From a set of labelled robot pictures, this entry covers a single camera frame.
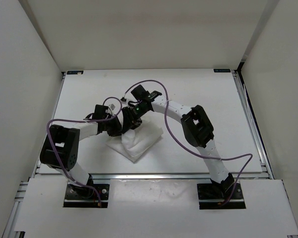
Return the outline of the white pleated skirt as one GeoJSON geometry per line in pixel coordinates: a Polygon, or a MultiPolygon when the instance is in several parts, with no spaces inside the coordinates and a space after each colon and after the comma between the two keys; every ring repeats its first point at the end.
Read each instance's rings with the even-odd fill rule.
{"type": "Polygon", "coordinates": [[[161,127],[150,120],[142,121],[136,129],[129,129],[118,137],[111,137],[106,145],[135,163],[163,135],[161,127]]]}

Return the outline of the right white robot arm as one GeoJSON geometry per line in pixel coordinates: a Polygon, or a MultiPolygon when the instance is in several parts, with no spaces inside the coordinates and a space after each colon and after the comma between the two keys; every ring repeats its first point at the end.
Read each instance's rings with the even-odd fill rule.
{"type": "Polygon", "coordinates": [[[158,96],[154,100],[141,100],[130,106],[129,100],[122,98],[126,106],[122,109],[122,133],[140,126],[141,117],[149,111],[166,114],[182,126],[186,141],[195,147],[203,157],[210,173],[213,192],[218,198],[225,198],[234,184],[232,174],[225,167],[214,142],[214,127],[202,106],[188,107],[158,96]]]}

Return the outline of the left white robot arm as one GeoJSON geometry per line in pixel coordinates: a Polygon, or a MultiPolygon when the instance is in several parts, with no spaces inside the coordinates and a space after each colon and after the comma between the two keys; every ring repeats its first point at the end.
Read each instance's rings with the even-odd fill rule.
{"type": "Polygon", "coordinates": [[[62,173],[71,184],[77,186],[77,193],[82,198],[90,198],[94,193],[94,186],[89,182],[90,174],[77,162],[79,142],[101,134],[107,125],[118,122],[117,116],[109,119],[48,121],[40,162],[62,173]]]}

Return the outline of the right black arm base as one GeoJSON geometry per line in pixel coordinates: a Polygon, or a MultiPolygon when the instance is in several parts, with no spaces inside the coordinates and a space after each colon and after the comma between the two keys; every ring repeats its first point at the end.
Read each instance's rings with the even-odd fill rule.
{"type": "Polygon", "coordinates": [[[219,191],[211,183],[198,183],[197,193],[200,210],[216,210],[216,209],[245,209],[245,201],[240,183],[237,183],[230,201],[222,205],[232,192],[232,187],[226,193],[219,191]]]}

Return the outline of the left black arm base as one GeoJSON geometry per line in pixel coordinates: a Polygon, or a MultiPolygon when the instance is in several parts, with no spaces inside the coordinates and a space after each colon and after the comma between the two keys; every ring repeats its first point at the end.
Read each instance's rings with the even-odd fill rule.
{"type": "Polygon", "coordinates": [[[110,184],[99,183],[93,187],[100,195],[101,203],[93,189],[67,184],[63,207],[65,208],[107,208],[110,184]]]}

